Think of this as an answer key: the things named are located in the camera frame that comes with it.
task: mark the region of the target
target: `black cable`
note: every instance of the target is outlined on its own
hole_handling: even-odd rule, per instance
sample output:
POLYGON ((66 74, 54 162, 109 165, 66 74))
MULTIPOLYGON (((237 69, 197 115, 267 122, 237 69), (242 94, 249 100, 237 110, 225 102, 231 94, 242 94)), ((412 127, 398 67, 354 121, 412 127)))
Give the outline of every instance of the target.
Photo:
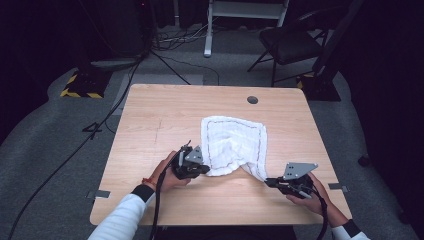
MULTIPOLYGON (((174 155, 174 157, 178 156, 181 152, 181 149, 174 155)), ((158 182, 156 183, 156 203, 155 203, 155 216, 153 217, 152 230, 150 231, 150 240, 153 240, 156 235, 157 225, 158 225, 158 217, 159 217, 159 207, 160 207, 160 191, 162 189, 163 180, 165 179, 166 170, 171 166, 173 158, 168 162, 166 167, 160 173, 158 182)))
POLYGON ((116 134, 116 132, 110 129, 109 125, 107 125, 107 121, 105 121, 105 126, 111 133, 116 134))
POLYGON ((204 27, 202 27, 198 30, 193 30, 192 32, 194 32, 194 33, 193 34, 190 33, 190 36, 189 36, 189 34, 187 33, 187 30, 186 30, 186 33, 184 35, 177 37, 178 33, 180 32, 179 31, 176 35, 174 35, 174 37, 169 38, 170 41, 169 41, 168 47, 153 46, 153 49, 157 50, 157 51, 167 51, 167 50, 177 49, 178 47, 180 47, 181 45, 183 45, 185 43, 192 43, 192 42, 199 40, 199 38, 206 37, 206 35, 200 35, 199 37, 195 37, 198 33, 202 33, 202 32, 205 32, 205 31, 206 31, 206 29, 205 29, 205 26, 204 26, 204 27))
POLYGON ((179 78, 181 78, 185 83, 187 83, 187 85, 191 85, 187 80, 185 80, 185 78, 183 77, 183 76, 181 76, 179 73, 177 73, 171 66, 169 66, 169 64, 165 61, 165 60, 163 60, 162 59, 162 57, 161 56, 159 56, 159 55, 157 55, 155 52, 153 52, 152 50, 150 50, 150 52, 153 54, 153 55, 155 55, 156 57, 158 57, 159 58, 159 60, 161 60, 163 63, 165 63, 165 65, 169 68, 169 69, 171 69, 171 71, 173 71, 179 78))
POLYGON ((164 58, 164 59, 172 60, 172 61, 177 62, 177 63, 187 64, 187 65, 190 65, 190 66, 193 66, 193 67, 199 67, 199 68, 209 69, 209 70, 211 70, 211 71, 215 72, 215 74, 216 74, 216 76, 217 76, 218 86, 220 85, 220 83, 219 83, 219 73, 218 73, 217 71, 215 71, 214 69, 210 68, 210 67, 205 67, 205 66, 195 65, 195 64, 188 63, 188 62, 181 62, 181 61, 175 60, 175 59, 170 58, 170 57, 164 57, 164 56, 160 56, 160 57, 161 57, 161 58, 164 58))
POLYGON ((43 189, 43 187, 53 178, 54 175, 56 175, 57 172, 59 172, 60 169, 62 169, 63 166, 65 166, 71 159, 72 157, 87 143, 87 141, 89 139, 91 139, 91 137, 97 132, 97 130, 100 128, 101 125, 103 125, 103 123, 106 122, 106 120, 113 114, 113 112, 116 110, 116 108, 119 106, 119 104, 122 102, 122 100, 124 99, 129 87, 131 86, 131 82, 132 82, 132 78, 134 77, 134 73, 135 70, 137 70, 138 66, 140 65, 140 63, 142 62, 143 58, 139 58, 137 61, 136 66, 133 69, 133 72, 131 74, 131 77, 128 81, 128 85, 124 90, 124 93, 122 94, 121 98, 119 99, 119 101, 115 104, 115 106, 112 107, 112 109, 109 111, 109 113, 107 114, 107 116, 98 124, 96 125, 96 127, 94 128, 93 132, 90 133, 90 135, 71 153, 71 155, 69 155, 69 157, 63 161, 62 164, 59 165, 59 167, 57 167, 53 173, 51 173, 49 175, 49 177, 47 177, 46 180, 44 180, 44 182, 35 190, 35 192, 31 195, 31 197, 28 199, 28 201, 25 203, 25 205, 23 206, 23 208, 21 209, 21 211, 19 212, 18 216, 16 217, 13 225, 12 225, 12 229, 10 230, 9 233, 9 237, 8 239, 11 240, 12 236, 15 232, 15 229, 18 225, 19 220, 22 217, 22 214, 25 212, 26 208, 28 207, 28 205, 31 203, 31 201, 35 198, 35 196, 43 189))
POLYGON ((137 64, 137 60, 134 60, 133 62, 122 63, 122 64, 113 65, 113 66, 96 66, 95 64, 93 65, 93 63, 91 63, 92 66, 94 66, 95 68, 103 72, 116 72, 116 71, 134 67, 135 64, 137 64))
POLYGON ((315 187, 315 185, 313 185, 314 189, 311 189, 311 188, 308 188, 308 187, 305 187, 305 186, 302 186, 302 188, 308 189, 308 190, 312 191, 313 193, 315 193, 315 195, 317 195, 317 197, 318 197, 318 199, 321 203, 321 211, 322 211, 323 222, 322 222, 321 231, 320 231, 320 233, 317 237, 317 240, 321 240, 324 237, 325 232, 327 231, 327 225, 328 225, 327 203, 325 202, 324 198, 321 197, 321 195, 319 194, 318 189, 315 187))
POLYGON ((126 54, 122 54, 121 52, 116 51, 109 43, 108 41, 103 37, 103 34, 100 32, 99 28, 97 27, 96 23, 94 22, 93 18, 90 16, 90 13, 88 12, 87 8, 85 7, 84 3, 81 0, 78 0, 81 8, 84 10, 85 15, 90 20, 91 25, 94 27, 94 30, 96 30, 96 33, 99 35, 100 39, 103 41, 103 43, 114 53, 121 57, 128 57, 128 58, 138 58, 139 55, 136 56, 129 56, 126 54))
POLYGON ((159 38, 159 42, 165 42, 165 41, 171 41, 171 40, 173 40, 173 39, 178 39, 178 38, 183 38, 183 39, 185 39, 185 38, 190 38, 190 37, 193 37, 193 36, 195 36, 196 34, 197 34, 197 32, 199 32, 201 30, 201 28, 200 29, 197 29, 197 30, 190 30, 190 32, 188 32, 188 30, 186 31, 186 33, 184 34, 184 35, 182 35, 182 36, 178 36, 178 34, 181 32, 181 30, 178 30, 178 31, 167 31, 167 32, 158 32, 156 35, 157 35, 157 37, 159 38), (176 32, 176 34, 174 34, 174 36, 170 36, 169 34, 170 33, 173 33, 173 32, 176 32))

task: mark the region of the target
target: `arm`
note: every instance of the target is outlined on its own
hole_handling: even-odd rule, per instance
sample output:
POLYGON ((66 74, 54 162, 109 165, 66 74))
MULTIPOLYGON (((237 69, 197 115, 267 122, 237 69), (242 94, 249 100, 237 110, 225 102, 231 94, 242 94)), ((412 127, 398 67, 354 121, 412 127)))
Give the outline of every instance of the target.
MULTIPOLYGON (((175 151, 172 151, 165 160, 159 163, 150 176, 149 181, 143 181, 132 193, 126 195, 112 213, 96 227, 89 239, 132 239, 144 211, 155 196, 159 175, 175 153, 175 151)), ((166 169, 161 191, 168 191, 175 186, 185 186, 189 182, 190 179, 179 180, 172 173, 172 169, 168 168, 166 169)))
MULTIPOLYGON (((314 186, 317 188, 319 194, 327 203, 328 223, 330 224, 335 239, 368 239, 367 236, 355 225, 353 220, 347 219, 346 216, 331 202, 321 181, 319 181, 312 173, 309 173, 309 176, 314 182, 314 186)), ((309 211, 322 216, 321 203, 315 194, 312 194, 312 199, 300 199, 293 195, 286 195, 286 197, 294 204, 305 206, 309 211)))

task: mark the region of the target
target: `round hole on table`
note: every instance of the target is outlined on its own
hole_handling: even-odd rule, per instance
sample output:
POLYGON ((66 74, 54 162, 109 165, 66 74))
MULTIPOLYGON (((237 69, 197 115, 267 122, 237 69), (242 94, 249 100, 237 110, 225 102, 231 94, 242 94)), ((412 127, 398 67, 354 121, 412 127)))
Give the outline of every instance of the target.
POLYGON ((247 101, 250 103, 250 104, 256 104, 256 103, 258 103, 258 98, 257 97, 255 97, 255 96, 249 96, 248 98, 247 98, 247 101))

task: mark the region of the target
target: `wire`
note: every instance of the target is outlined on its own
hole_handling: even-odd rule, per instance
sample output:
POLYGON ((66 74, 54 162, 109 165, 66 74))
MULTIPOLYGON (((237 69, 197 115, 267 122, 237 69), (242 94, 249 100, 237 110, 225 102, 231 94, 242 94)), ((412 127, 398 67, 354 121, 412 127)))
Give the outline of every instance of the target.
POLYGON ((116 132, 110 129, 109 125, 107 125, 107 121, 105 121, 105 126, 111 133, 116 134, 116 132))
POLYGON ((319 194, 318 189, 315 187, 315 185, 313 185, 313 189, 306 187, 306 186, 301 186, 301 187, 315 193, 317 195, 319 201, 321 202, 323 222, 322 222, 321 231, 320 231, 320 233, 317 237, 317 240, 321 240, 324 237, 325 232, 327 231, 327 225, 328 225, 327 203, 325 202, 324 198, 321 197, 321 195, 319 194))
MULTIPOLYGON (((174 155, 174 157, 179 156, 180 152, 181 152, 181 149, 178 150, 178 152, 174 155)), ((169 166, 171 166, 171 163, 172 163, 174 157, 168 162, 166 167, 160 173, 159 178, 158 178, 158 182, 156 183, 155 216, 153 218, 152 230, 150 231, 150 237, 149 237, 150 240, 153 240, 155 235, 156 235, 157 225, 158 225, 158 217, 159 217, 160 191, 162 189, 163 180, 165 179, 166 170, 169 168, 169 166)))
MULTIPOLYGON (((121 59, 110 59, 109 61, 119 61, 119 60, 121 60, 121 59)), ((116 64, 116 65, 112 65, 112 66, 101 66, 101 65, 96 65, 95 63, 98 63, 98 62, 91 62, 91 65, 93 65, 94 67, 96 67, 97 69, 99 69, 101 71, 115 72, 115 71, 120 71, 120 70, 124 70, 124 69, 127 69, 127 68, 134 67, 134 65, 137 63, 137 60, 135 59, 134 61, 129 62, 129 63, 116 64)))
POLYGON ((90 16, 90 13, 88 12, 87 8, 85 7, 84 3, 82 3, 81 0, 78 0, 79 4, 81 5, 81 8, 84 10, 85 15, 87 15, 88 19, 90 20, 91 25, 94 27, 94 30, 96 31, 96 33, 99 35, 100 39, 103 41, 104 44, 106 44, 106 46, 114 53, 116 53, 119 56, 122 57, 129 57, 129 58, 137 58, 139 57, 139 55, 133 56, 133 55, 126 55, 126 54, 122 54, 121 52, 115 50, 110 44, 109 42, 105 39, 105 37, 103 36, 103 34, 100 32, 99 28, 97 27, 96 23, 94 22, 93 18, 90 16))
POLYGON ((162 59, 161 56, 157 55, 155 52, 153 52, 152 50, 150 50, 150 52, 155 55, 156 57, 159 58, 159 60, 161 60, 163 63, 165 63, 165 65, 171 69, 171 71, 173 71, 179 78, 181 78, 185 83, 187 83, 187 85, 191 85, 183 76, 181 76, 179 73, 177 73, 171 66, 169 66, 169 64, 167 62, 165 62, 165 60, 162 59))
POLYGON ((155 50, 157 50, 157 51, 166 51, 166 50, 173 50, 172 49, 172 47, 174 46, 174 44, 176 44, 177 42, 178 42, 178 39, 180 39, 181 37, 185 37, 185 35, 183 35, 183 36, 178 36, 179 35, 179 33, 180 33, 181 31, 178 31, 174 36, 172 36, 172 39, 176 39, 176 40, 173 40, 173 41, 169 41, 169 43, 168 43, 168 46, 167 47, 162 47, 161 45, 160 45, 160 43, 157 41, 157 45, 155 45, 154 43, 155 42, 153 42, 153 44, 152 44, 152 49, 155 49, 155 50))
POLYGON ((28 201, 25 203, 25 205, 22 207, 21 211, 19 212, 18 216, 16 217, 13 225, 12 225, 12 229, 10 230, 9 233, 9 237, 8 239, 11 240, 12 236, 15 232, 15 229, 18 225, 19 220, 21 219, 23 213, 25 212, 25 210, 27 209, 27 207, 29 206, 29 204, 31 203, 31 201, 35 198, 35 196, 37 196, 37 194, 43 189, 43 187, 56 175, 57 172, 59 172, 60 169, 62 169, 63 166, 65 166, 71 159, 72 157, 87 143, 87 141, 89 139, 91 139, 91 137, 97 132, 97 130, 100 128, 101 125, 103 125, 106 120, 113 114, 113 112, 116 110, 116 108, 119 106, 119 104, 122 102, 122 100, 124 99, 129 87, 131 86, 131 82, 132 82, 132 78, 134 77, 134 73, 135 70, 137 70, 138 66, 140 65, 140 63, 142 62, 144 58, 141 57, 137 60, 137 64, 136 66, 133 68, 131 77, 128 81, 128 85, 126 86, 124 93, 122 94, 121 98, 119 99, 119 101, 112 107, 112 109, 109 111, 109 113, 107 114, 107 116, 98 124, 96 125, 96 127, 94 128, 93 132, 90 133, 90 135, 71 153, 71 155, 69 155, 69 157, 62 162, 62 164, 59 165, 59 167, 57 167, 53 173, 51 173, 46 180, 44 180, 44 182, 35 190, 35 192, 31 195, 31 197, 28 199, 28 201))
MULTIPOLYGON (((218 19, 219 17, 215 17, 213 20, 212 20, 212 23, 216 20, 216 19, 218 19)), ((196 35, 198 34, 198 33, 201 33, 201 32, 204 32, 205 30, 207 30, 206 28, 207 28, 207 26, 208 26, 208 24, 205 24, 204 26, 202 26, 201 28, 199 28, 197 31, 195 30, 195 33, 194 34, 191 34, 191 36, 188 36, 187 37, 187 31, 186 31, 186 34, 184 34, 183 36, 180 36, 180 37, 176 37, 177 35, 178 35, 178 33, 180 33, 181 31, 178 31, 177 32, 177 34, 175 34, 174 35, 174 37, 173 38, 170 38, 170 39, 164 39, 164 40, 161 40, 160 42, 170 42, 169 43, 169 45, 168 45, 168 47, 161 47, 161 46, 153 46, 152 48, 154 49, 154 50, 157 50, 157 51, 166 51, 166 50, 174 50, 174 49, 177 49, 178 47, 180 47, 181 45, 183 45, 184 43, 191 43, 191 42, 195 42, 196 40, 198 40, 198 39, 200 39, 200 38, 204 38, 204 37, 206 37, 206 35, 201 35, 201 36, 199 36, 199 37, 196 37, 196 35)))
POLYGON ((160 56, 160 57, 161 58, 164 58, 164 59, 172 60, 172 61, 177 62, 177 63, 187 64, 187 65, 190 65, 190 66, 193 66, 193 67, 199 67, 199 68, 209 69, 209 70, 213 71, 216 74, 218 86, 220 85, 220 83, 219 83, 219 73, 217 71, 215 71, 214 69, 210 68, 210 67, 195 65, 195 64, 188 63, 188 62, 182 62, 182 61, 178 61, 178 60, 175 60, 173 58, 170 58, 170 57, 164 57, 164 56, 160 56))

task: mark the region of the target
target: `wooden table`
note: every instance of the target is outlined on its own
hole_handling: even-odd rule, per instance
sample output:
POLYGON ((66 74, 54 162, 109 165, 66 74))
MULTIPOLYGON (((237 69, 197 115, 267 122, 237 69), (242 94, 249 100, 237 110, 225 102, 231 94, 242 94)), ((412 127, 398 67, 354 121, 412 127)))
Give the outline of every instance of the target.
MULTIPOLYGON (((91 222, 99 224, 169 152, 189 140, 193 147, 200 145, 201 120, 213 115, 266 126, 268 177, 282 176, 287 162, 318 163, 313 173, 336 206, 351 217, 343 192, 328 188, 328 183, 338 180, 301 90, 135 84, 99 187, 111 193, 108 198, 96 199, 91 222), (248 103, 249 96, 259 102, 248 103)), ((152 224, 154 205, 149 206, 141 224, 152 224)), ((321 216, 294 205, 241 168, 221 177, 201 175, 186 187, 161 194, 158 220, 159 225, 167 226, 320 222, 321 216)))

